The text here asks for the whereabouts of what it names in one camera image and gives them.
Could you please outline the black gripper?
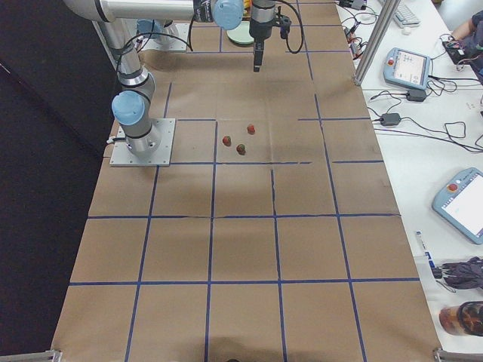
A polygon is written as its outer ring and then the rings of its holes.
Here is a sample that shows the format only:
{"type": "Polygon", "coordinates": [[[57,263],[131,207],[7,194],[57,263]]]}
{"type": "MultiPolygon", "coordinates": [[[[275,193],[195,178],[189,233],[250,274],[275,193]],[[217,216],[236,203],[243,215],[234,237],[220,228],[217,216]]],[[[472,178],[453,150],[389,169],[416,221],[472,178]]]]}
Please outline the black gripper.
{"type": "Polygon", "coordinates": [[[265,40],[270,38],[272,34],[272,21],[258,22],[255,19],[250,19],[249,26],[250,36],[254,39],[254,63],[253,71],[259,72],[263,65],[263,54],[265,48],[265,40]]]}

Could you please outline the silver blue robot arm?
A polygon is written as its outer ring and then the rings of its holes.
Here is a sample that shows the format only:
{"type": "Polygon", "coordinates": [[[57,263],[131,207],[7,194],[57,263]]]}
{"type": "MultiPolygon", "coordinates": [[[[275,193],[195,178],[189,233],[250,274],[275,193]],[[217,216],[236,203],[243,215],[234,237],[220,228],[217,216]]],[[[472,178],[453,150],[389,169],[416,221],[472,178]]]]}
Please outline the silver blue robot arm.
{"type": "Polygon", "coordinates": [[[155,90],[152,74],[140,62],[126,19],[194,20],[234,29],[242,21],[243,1],[65,1],[73,13],[93,20],[115,60],[122,92],[112,100],[112,112],[125,133],[127,149],[150,155],[162,135],[149,118],[155,90]]]}
{"type": "Polygon", "coordinates": [[[249,34],[254,40],[254,72],[260,71],[263,63],[264,43],[271,36],[274,24],[275,2],[253,0],[249,34]]]}

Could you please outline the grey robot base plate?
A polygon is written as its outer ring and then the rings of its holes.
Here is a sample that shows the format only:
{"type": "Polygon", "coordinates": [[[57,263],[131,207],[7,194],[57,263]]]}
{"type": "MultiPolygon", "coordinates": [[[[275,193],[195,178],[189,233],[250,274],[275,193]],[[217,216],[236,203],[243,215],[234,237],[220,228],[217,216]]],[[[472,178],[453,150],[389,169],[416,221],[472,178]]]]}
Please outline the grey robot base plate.
{"type": "Polygon", "coordinates": [[[143,138],[125,135],[118,126],[113,143],[110,165],[113,167],[169,167],[176,127],[175,118],[151,118],[150,132],[143,138]]]}

